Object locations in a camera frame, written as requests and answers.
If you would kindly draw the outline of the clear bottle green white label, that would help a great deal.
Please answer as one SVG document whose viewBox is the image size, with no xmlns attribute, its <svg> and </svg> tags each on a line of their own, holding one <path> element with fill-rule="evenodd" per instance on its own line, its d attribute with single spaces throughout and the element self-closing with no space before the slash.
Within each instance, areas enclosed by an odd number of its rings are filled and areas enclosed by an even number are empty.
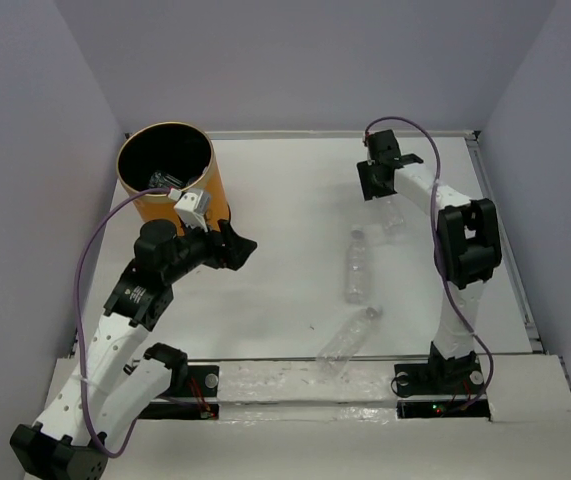
<svg viewBox="0 0 571 480">
<path fill-rule="evenodd" d="M 181 190 L 184 188 L 184 182 L 165 171 L 157 170 L 150 176 L 148 188 L 168 188 Z"/>
</svg>

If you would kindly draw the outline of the clear bottle front grey cap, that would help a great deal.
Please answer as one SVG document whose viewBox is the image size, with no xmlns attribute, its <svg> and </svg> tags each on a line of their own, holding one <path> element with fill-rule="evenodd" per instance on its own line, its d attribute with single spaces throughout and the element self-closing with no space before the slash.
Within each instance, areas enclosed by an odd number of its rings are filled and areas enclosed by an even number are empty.
<svg viewBox="0 0 571 480">
<path fill-rule="evenodd" d="M 316 355 L 315 363 L 325 377 L 337 377 L 379 328 L 383 311 L 379 306 L 359 309 L 345 320 Z"/>
</svg>

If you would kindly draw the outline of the clear bottle white cap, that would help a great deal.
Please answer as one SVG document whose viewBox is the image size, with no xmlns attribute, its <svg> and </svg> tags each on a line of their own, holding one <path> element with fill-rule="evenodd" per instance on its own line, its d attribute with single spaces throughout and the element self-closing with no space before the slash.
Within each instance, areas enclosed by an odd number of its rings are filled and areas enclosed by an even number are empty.
<svg viewBox="0 0 571 480">
<path fill-rule="evenodd" d="M 209 174 L 204 172 L 200 176 L 194 176 L 190 178 L 187 182 L 185 187 L 186 188 L 199 188 L 201 185 L 206 185 L 209 179 Z"/>
</svg>

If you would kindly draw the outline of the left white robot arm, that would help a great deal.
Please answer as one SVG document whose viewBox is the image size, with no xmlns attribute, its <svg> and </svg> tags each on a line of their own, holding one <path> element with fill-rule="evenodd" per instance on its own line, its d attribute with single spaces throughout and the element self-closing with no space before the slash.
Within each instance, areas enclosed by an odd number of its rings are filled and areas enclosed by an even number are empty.
<svg viewBox="0 0 571 480">
<path fill-rule="evenodd" d="M 179 235 L 168 220 L 145 223 L 127 265 L 104 305 L 95 333 L 79 338 L 79 362 L 32 424 L 20 424 L 10 446 L 38 479 L 98 479 L 127 447 L 142 411 L 155 398 L 180 392 L 185 352 L 149 347 L 131 374 L 124 367 L 173 300 L 172 286 L 201 265 L 240 269 L 256 250 L 226 220 L 216 230 Z"/>
</svg>

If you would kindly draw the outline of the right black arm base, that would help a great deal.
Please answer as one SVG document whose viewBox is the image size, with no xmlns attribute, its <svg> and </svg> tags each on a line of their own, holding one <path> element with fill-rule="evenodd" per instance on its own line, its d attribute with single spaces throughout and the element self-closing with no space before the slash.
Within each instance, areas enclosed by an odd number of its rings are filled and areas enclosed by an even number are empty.
<svg viewBox="0 0 571 480">
<path fill-rule="evenodd" d="M 491 418 L 483 393 L 484 378 L 478 368 L 453 376 L 428 371 L 426 363 L 401 363 L 394 366 L 390 382 L 397 397 L 400 419 Z"/>
</svg>

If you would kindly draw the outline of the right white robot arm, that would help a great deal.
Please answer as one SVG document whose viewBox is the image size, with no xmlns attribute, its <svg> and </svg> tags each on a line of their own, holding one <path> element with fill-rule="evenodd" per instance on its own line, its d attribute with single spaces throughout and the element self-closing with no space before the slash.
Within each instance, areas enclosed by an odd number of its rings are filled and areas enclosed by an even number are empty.
<svg viewBox="0 0 571 480">
<path fill-rule="evenodd" d="M 366 133 L 368 157 L 357 171 L 365 200 L 400 195 L 429 217 L 434 263 L 443 285 L 440 320 L 423 363 L 398 364 L 392 385 L 401 398 L 454 395 L 467 386 L 482 392 L 485 378 L 475 322 L 486 283 L 501 265 L 495 204 L 446 185 L 439 168 L 402 153 L 393 131 Z"/>
</svg>

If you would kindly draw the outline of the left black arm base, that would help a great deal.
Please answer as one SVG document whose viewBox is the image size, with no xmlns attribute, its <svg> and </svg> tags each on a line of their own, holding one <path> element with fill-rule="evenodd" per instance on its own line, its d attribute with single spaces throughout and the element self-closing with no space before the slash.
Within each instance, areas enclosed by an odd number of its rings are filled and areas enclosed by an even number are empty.
<svg viewBox="0 0 571 480">
<path fill-rule="evenodd" d="M 217 420 L 219 371 L 218 365 L 190 365 L 187 374 L 172 379 L 169 388 L 150 402 L 139 419 Z"/>
</svg>

